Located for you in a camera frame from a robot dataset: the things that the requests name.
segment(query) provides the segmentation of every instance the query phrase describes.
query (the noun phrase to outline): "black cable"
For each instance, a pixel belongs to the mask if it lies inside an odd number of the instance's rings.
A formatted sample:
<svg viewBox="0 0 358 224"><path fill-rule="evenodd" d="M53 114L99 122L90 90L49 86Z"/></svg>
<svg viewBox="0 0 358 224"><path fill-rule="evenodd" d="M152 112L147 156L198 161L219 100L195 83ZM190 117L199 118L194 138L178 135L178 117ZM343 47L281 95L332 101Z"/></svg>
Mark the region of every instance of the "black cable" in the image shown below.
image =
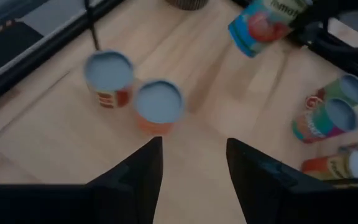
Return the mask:
<svg viewBox="0 0 358 224"><path fill-rule="evenodd" d="M313 5L299 14L290 23L293 29L304 27L312 22L323 21L330 17L358 10L358 0L313 0Z"/></svg>
<svg viewBox="0 0 358 224"><path fill-rule="evenodd" d="M323 20L323 29L328 32L329 19Z"/></svg>
<svg viewBox="0 0 358 224"><path fill-rule="evenodd" d="M85 5L85 9L86 9L86 16L87 16L88 22L89 22L89 29L92 33L94 47L96 50L100 50L98 36L96 35L96 30L94 28L93 11L90 6L90 0L84 0L84 5Z"/></svg>
<svg viewBox="0 0 358 224"><path fill-rule="evenodd" d="M239 6L245 8L249 5L249 3L251 2L251 0L232 0L235 3L237 3Z"/></svg>
<svg viewBox="0 0 358 224"><path fill-rule="evenodd" d="M333 185L344 185L344 184L358 184L358 178L351 179L338 179L338 180L324 180L325 183Z"/></svg>
<svg viewBox="0 0 358 224"><path fill-rule="evenodd" d="M358 47L343 47L335 46L329 44L323 40L316 39L316 44L321 45L322 47L327 48L328 50L335 52L336 54L341 54L341 57L356 57L358 58Z"/></svg>

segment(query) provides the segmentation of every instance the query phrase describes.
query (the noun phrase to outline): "can label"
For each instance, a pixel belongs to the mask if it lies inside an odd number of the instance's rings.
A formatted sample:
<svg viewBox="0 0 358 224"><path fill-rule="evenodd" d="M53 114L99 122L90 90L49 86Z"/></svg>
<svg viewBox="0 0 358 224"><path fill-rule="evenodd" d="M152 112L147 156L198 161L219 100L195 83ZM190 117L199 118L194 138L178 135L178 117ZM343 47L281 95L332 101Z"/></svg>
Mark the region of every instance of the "can label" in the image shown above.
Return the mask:
<svg viewBox="0 0 358 224"><path fill-rule="evenodd" d="M301 133L305 143L312 143L324 139L326 136L316 128L312 111L305 111L296 120L296 129Z"/></svg>
<svg viewBox="0 0 358 224"><path fill-rule="evenodd" d="M315 109L318 105L320 105L321 103L324 102L325 95L326 95L326 92L325 92L324 88L322 88L322 89L319 89L317 91L317 93L315 93L314 95L306 97L306 100L305 100L306 109L308 109L308 110Z"/></svg>
<svg viewBox="0 0 358 224"><path fill-rule="evenodd" d="M147 134L153 134L153 135L167 134L172 129L173 126L173 123L158 124L158 123L153 123L151 121L147 121L139 113L137 113L136 118L139 128Z"/></svg>
<svg viewBox="0 0 358 224"><path fill-rule="evenodd" d="M127 86L118 91L93 90L90 85L88 89L96 95L96 100L104 108L120 108L129 103L132 96L132 86Z"/></svg>
<svg viewBox="0 0 358 224"><path fill-rule="evenodd" d="M320 180L348 179L352 177L348 164L349 155L342 154L304 161L301 170Z"/></svg>
<svg viewBox="0 0 358 224"><path fill-rule="evenodd" d="M307 0L255 0L229 25L236 45L254 57L291 32L289 23L307 7Z"/></svg>

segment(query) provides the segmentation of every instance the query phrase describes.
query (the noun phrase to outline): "purple can label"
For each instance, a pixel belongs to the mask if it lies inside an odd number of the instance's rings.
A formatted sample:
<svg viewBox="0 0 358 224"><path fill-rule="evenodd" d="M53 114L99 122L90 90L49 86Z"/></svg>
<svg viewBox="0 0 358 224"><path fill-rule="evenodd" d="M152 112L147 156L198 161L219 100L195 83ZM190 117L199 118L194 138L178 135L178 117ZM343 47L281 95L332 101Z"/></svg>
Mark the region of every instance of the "purple can label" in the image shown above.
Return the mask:
<svg viewBox="0 0 358 224"><path fill-rule="evenodd" d="M229 31L240 50L254 57L289 34L289 23L309 2L311 0L255 0L229 25Z"/></svg>

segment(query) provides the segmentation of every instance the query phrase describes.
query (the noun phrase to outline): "tomato can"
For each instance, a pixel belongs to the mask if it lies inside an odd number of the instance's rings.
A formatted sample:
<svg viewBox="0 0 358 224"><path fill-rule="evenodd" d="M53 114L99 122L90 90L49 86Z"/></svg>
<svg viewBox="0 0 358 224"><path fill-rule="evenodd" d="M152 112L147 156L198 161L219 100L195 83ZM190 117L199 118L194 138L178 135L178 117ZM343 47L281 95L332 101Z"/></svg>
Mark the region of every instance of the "tomato can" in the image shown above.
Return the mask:
<svg viewBox="0 0 358 224"><path fill-rule="evenodd" d="M91 95L104 108L120 108L132 96L134 69L131 61L113 50L98 51L85 64Z"/></svg>
<svg viewBox="0 0 358 224"><path fill-rule="evenodd" d="M289 24L313 2L310 0L255 0L229 25L237 47L248 57L289 34Z"/></svg>

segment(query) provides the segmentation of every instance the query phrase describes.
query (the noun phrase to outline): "tomato image on label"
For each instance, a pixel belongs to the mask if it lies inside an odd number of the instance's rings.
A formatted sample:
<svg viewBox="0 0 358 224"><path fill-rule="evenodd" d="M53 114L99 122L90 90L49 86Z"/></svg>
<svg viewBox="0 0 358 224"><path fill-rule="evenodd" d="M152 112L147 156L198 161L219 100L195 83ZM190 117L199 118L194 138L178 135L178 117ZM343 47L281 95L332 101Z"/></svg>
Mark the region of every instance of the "tomato image on label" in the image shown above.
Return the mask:
<svg viewBox="0 0 358 224"><path fill-rule="evenodd" d="M324 101L325 90L322 88L317 91L317 94L306 97L305 106L306 109L312 110L316 108L320 103Z"/></svg>
<svg viewBox="0 0 358 224"><path fill-rule="evenodd" d="M248 31L259 42L272 42L287 35L290 29L281 22L269 21L266 12L257 12L248 19Z"/></svg>

